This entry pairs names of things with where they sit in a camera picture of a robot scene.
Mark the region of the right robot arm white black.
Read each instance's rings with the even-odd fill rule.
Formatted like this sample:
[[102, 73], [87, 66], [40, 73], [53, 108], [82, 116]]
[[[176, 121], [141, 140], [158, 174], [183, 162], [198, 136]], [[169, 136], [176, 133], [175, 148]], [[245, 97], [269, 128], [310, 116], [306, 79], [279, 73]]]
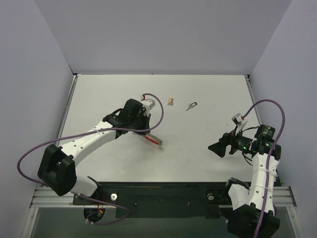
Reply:
[[222, 199], [232, 204], [232, 211], [225, 215], [227, 230], [240, 238], [270, 238], [280, 227], [272, 201], [281, 156], [281, 146], [274, 144], [274, 133], [275, 128], [261, 124], [254, 138], [233, 130], [208, 147], [221, 158], [227, 146], [230, 155], [241, 151], [252, 157], [251, 183], [230, 178], [221, 190]]

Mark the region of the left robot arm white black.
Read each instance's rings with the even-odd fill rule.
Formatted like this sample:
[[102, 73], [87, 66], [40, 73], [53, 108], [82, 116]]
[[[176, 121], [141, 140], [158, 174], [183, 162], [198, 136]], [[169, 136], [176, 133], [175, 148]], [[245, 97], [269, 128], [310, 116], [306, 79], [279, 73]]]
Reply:
[[78, 175], [76, 167], [104, 144], [126, 134], [128, 129], [144, 134], [149, 128], [150, 110], [154, 106], [155, 102], [151, 99], [140, 102], [129, 99], [122, 109], [105, 116], [88, 135], [75, 138], [59, 147], [53, 144], [48, 146], [38, 170], [38, 177], [59, 196], [68, 192], [79, 193], [84, 195], [89, 203], [97, 204], [102, 198], [97, 181]]

